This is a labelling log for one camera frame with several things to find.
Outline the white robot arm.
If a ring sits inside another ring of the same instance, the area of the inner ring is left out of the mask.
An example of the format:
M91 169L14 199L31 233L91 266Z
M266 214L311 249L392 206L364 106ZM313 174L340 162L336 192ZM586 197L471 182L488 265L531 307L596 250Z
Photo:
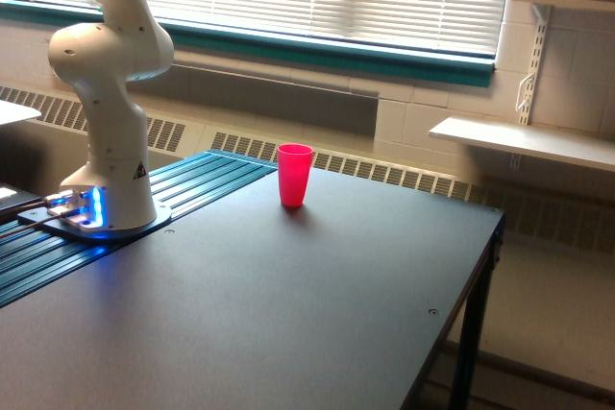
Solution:
M127 84L157 77L174 58L172 39L146 0L94 1L102 21L56 31L48 50L55 74L73 87L86 116L86 164L61 182L84 196L68 223L86 234L139 229L156 220L147 117Z

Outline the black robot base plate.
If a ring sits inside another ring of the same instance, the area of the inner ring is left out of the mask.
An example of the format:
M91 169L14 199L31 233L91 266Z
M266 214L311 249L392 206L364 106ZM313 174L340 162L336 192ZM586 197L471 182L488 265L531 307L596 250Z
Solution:
M69 225L66 220L61 220L55 216L49 215L44 206L18 213L17 221L22 225L26 225L51 218L51 221L43 223L40 228L53 235L69 239L87 242L132 241L164 227L171 221L170 207L160 202L155 202L155 208L157 212L156 219L148 225L135 229L82 230L78 227Z

